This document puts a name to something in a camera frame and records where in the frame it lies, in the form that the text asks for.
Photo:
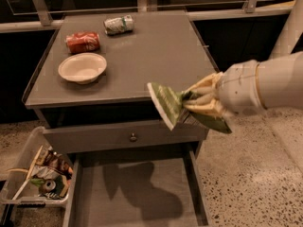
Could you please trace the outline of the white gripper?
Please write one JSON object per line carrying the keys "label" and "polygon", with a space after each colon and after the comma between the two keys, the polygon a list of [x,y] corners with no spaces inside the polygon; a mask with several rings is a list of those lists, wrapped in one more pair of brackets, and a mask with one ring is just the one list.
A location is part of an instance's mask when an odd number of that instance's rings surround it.
{"label": "white gripper", "polygon": [[257,71],[258,62],[251,60],[233,64],[224,73],[212,73],[187,89],[192,96],[183,106],[213,117],[222,117],[225,109],[232,114],[262,114],[265,108],[258,92]]}

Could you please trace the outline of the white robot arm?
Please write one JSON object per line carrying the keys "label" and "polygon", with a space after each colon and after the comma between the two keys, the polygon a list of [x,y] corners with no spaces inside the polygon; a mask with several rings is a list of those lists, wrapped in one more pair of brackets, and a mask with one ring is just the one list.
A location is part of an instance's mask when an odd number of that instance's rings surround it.
{"label": "white robot arm", "polygon": [[303,109],[303,53],[268,61],[246,61],[211,74],[189,88],[199,95],[184,107],[215,117],[262,114],[268,109]]}

